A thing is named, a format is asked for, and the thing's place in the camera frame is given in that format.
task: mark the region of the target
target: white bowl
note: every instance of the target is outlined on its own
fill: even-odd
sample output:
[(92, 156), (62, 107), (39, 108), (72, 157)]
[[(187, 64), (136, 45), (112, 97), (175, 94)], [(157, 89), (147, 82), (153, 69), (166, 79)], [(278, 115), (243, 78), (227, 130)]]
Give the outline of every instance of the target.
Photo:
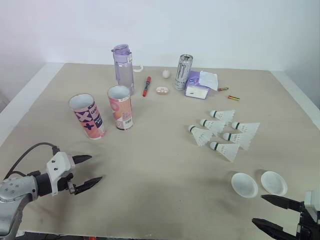
[(288, 191), (286, 181), (274, 171), (266, 171), (262, 174), (261, 183), (264, 189), (270, 194), (283, 196)]
[(243, 172), (238, 172), (232, 176), (231, 185), (234, 191), (244, 198), (254, 198), (258, 194), (256, 181)]

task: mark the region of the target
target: purple tissue package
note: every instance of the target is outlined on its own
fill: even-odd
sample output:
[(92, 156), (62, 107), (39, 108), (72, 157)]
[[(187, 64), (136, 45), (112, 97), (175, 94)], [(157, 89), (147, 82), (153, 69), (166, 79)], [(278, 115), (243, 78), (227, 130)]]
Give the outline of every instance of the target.
[(200, 72), (190, 71), (185, 84), (184, 95), (187, 97), (206, 99), (210, 91), (210, 87), (199, 84)]

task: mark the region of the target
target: monster energy can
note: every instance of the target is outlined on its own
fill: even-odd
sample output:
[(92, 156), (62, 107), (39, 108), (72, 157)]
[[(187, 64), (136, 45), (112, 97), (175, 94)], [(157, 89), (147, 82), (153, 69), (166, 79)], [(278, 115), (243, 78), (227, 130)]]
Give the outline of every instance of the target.
[(184, 90), (186, 88), (186, 82), (191, 69), (193, 56), (189, 54), (182, 54), (179, 59), (178, 69), (176, 71), (175, 89)]

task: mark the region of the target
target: pink paper cup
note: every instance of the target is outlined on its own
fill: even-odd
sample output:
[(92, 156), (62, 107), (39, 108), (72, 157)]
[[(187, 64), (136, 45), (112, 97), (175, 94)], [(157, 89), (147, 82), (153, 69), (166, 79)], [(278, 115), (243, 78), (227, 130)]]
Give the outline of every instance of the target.
[(126, 86), (113, 86), (108, 90), (108, 97), (116, 128), (120, 130), (131, 128), (134, 122), (130, 90)]
[(69, 107), (91, 140), (101, 139), (106, 131), (93, 96), (82, 93), (69, 100)]

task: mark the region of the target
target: purple water bottle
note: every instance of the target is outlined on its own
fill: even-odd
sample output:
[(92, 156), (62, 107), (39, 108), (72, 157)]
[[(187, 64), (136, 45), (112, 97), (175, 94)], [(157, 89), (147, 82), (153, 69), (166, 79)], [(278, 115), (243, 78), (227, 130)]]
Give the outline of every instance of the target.
[(130, 90), (130, 95), (135, 92), (134, 71), (132, 68), (132, 53), (128, 44), (115, 46), (113, 52), (115, 79), (120, 86), (126, 86)]

